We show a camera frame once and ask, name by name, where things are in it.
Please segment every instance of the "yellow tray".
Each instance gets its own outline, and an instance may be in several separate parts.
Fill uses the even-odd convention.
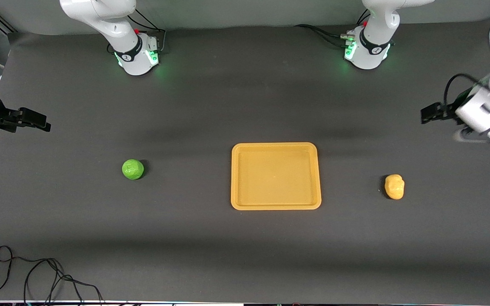
[[[321,205],[317,148],[301,143],[240,143],[232,149],[232,206],[305,210]]]

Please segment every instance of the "gray table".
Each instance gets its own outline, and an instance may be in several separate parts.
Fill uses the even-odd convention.
[[[375,71],[302,28],[172,31],[140,77],[101,35],[15,37],[0,95],[53,128],[0,132],[0,245],[107,300],[490,305],[490,145],[419,120],[450,76],[490,72],[489,26],[403,25]],[[234,210],[231,148],[294,141],[319,150],[321,207]],[[122,176],[130,158],[144,178]],[[391,173],[400,201],[378,191]],[[34,298],[51,277],[33,275]]]

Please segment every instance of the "gray wall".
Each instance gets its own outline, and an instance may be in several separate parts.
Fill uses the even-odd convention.
[[[360,0],[137,0],[137,8],[159,27],[346,25],[364,10]],[[400,11],[403,23],[449,23],[490,17],[490,0],[437,0]],[[2,14],[19,31],[60,35],[93,33],[69,19],[58,0],[0,0]]]

